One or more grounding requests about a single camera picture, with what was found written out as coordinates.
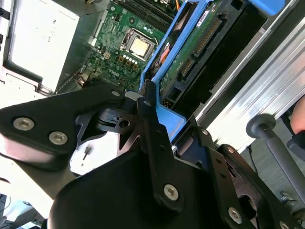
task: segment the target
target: motherboard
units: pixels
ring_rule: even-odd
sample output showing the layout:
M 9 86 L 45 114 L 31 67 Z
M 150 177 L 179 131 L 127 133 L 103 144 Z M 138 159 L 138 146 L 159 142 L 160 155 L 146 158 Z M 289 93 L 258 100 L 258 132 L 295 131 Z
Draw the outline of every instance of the motherboard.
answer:
M 185 42 L 185 45 L 181 48 L 180 52 L 174 59 L 172 65 L 167 70 L 165 76 L 160 80 L 160 96 L 164 91 L 168 91 L 172 86 L 173 82 L 176 80 L 184 80 L 188 76 L 188 72 L 192 69 L 195 64 L 194 58 L 189 58 L 193 53 L 195 56 L 198 56 L 203 51 L 206 44 L 214 35 L 215 31 L 219 28 L 219 25 L 222 21 L 219 18 L 216 18 L 210 27 L 209 31 L 206 32 L 206 28 L 210 25 L 212 19 L 216 15 L 218 8 L 221 5 L 221 1 L 216 0 L 206 8 L 203 12 L 201 18 L 199 19 L 196 27 L 192 31 L 191 35 Z
M 111 2 L 84 73 L 122 91 L 138 91 L 141 72 L 163 36 L 164 32 Z

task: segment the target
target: silver screw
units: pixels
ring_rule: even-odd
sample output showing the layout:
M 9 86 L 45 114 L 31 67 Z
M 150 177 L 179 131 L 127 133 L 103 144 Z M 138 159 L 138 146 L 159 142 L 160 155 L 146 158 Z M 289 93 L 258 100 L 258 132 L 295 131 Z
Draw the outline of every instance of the silver screw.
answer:
M 232 147 L 227 147 L 227 149 L 228 149 L 228 151 L 231 153 L 231 154 L 233 154 L 234 153 L 234 150 L 232 149 Z
M 164 194 L 172 201 L 176 201 L 179 197 L 178 190 L 170 184 L 164 186 Z
M 287 224 L 285 224 L 284 222 L 280 221 L 280 226 L 281 229 L 289 229 L 289 227 L 287 226 Z
M 148 101 L 146 101 L 146 100 L 144 100 L 144 103 L 145 103 L 146 105 L 148 105 L 148 106 L 151 106 L 151 104 L 150 104 Z
M 120 96 L 120 93 L 116 92 L 116 91 L 112 91 L 112 94 L 119 97 Z
M 229 216 L 231 217 L 231 219 L 233 219 L 235 223 L 237 223 L 237 224 L 242 223 L 242 221 L 243 221 L 242 217 L 235 208 L 229 207 L 228 213 L 229 213 Z
M 49 140 L 55 145 L 63 145 L 68 141 L 68 136 L 61 131 L 54 131 L 49 135 Z
M 25 117 L 15 119 L 13 125 L 16 129 L 23 131 L 31 130 L 35 126 L 32 120 Z
M 209 132 L 205 129 L 202 129 L 202 133 L 204 133 L 205 135 L 209 135 Z

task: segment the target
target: cable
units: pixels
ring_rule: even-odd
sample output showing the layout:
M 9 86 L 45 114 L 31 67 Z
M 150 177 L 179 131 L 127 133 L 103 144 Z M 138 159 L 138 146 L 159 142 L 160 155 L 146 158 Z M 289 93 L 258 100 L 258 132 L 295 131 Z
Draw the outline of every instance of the cable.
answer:
M 251 146 L 248 146 L 247 149 L 248 149 L 248 152 L 249 152 L 249 155 L 250 155 L 251 163 L 252 163 L 252 165 L 253 165 L 253 167 L 254 167 L 254 171 L 256 172 L 256 174 L 258 174 L 257 168 L 256 168 L 256 166 L 255 166 L 255 163 L 254 163 L 253 157 L 252 157 L 252 147 L 251 147 Z
M 11 203 L 11 198 L 10 198 L 10 203 Z M 10 203 L 9 203 L 9 205 L 7 205 L 7 207 L 5 209 L 7 209 L 10 206 Z M 0 212 L 3 212 L 5 209 L 1 210 Z
M 176 7 L 177 7 L 177 10 L 179 11 L 180 10 L 179 0 L 176 0 Z

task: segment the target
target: hand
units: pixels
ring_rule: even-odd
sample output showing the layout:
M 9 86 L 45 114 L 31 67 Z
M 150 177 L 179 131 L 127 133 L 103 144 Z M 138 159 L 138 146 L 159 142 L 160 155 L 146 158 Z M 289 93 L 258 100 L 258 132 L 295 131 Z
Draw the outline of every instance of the hand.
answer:
M 305 130 L 305 95 L 295 105 L 290 125 L 295 134 Z

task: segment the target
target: black lever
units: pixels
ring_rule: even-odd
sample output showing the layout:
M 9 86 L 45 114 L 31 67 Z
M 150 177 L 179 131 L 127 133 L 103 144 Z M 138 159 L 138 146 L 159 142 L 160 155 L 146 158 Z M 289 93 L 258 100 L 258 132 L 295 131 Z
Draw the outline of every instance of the black lever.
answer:
M 272 131 L 275 124 L 276 120 L 272 115 L 260 114 L 249 121 L 246 131 L 250 137 L 264 140 L 300 199 L 305 203 L 305 177 L 281 139 Z

